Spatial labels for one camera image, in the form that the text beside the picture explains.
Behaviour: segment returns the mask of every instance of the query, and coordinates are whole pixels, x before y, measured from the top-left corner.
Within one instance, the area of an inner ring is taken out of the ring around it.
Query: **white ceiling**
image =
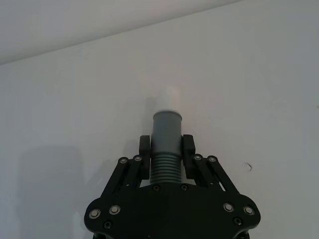
[[[238,0],[1,0],[0,64]]]

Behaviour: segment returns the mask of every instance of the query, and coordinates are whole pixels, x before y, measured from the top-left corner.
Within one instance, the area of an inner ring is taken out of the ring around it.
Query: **black plastic part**
[[[248,230],[260,222],[255,203],[239,194],[216,157],[195,160],[191,135],[183,136],[182,147],[186,175],[196,185],[159,183],[140,188],[141,180],[149,177],[147,136],[140,140],[142,160],[119,159],[101,197],[85,213],[84,223],[94,239],[249,239]],[[224,210],[225,203],[234,211]],[[121,207],[118,214],[109,213],[112,205]],[[245,206],[254,215],[246,214]],[[89,213],[95,208],[101,214],[91,219]]]

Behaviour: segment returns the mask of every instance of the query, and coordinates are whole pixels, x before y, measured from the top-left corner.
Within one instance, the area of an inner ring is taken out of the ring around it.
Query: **gray cylinder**
[[[151,183],[181,183],[181,115],[160,111],[154,115]]]

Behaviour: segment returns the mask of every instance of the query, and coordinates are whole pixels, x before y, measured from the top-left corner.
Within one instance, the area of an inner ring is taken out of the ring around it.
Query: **threaded section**
[[[180,159],[169,154],[152,157],[151,183],[181,183]]]

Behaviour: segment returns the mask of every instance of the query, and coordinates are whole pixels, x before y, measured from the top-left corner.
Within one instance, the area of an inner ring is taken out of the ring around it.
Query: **small hole in wall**
[[[250,163],[247,163],[247,162],[243,163],[242,167],[244,168],[244,170],[246,172],[250,172],[250,171],[253,170],[253,166]]]

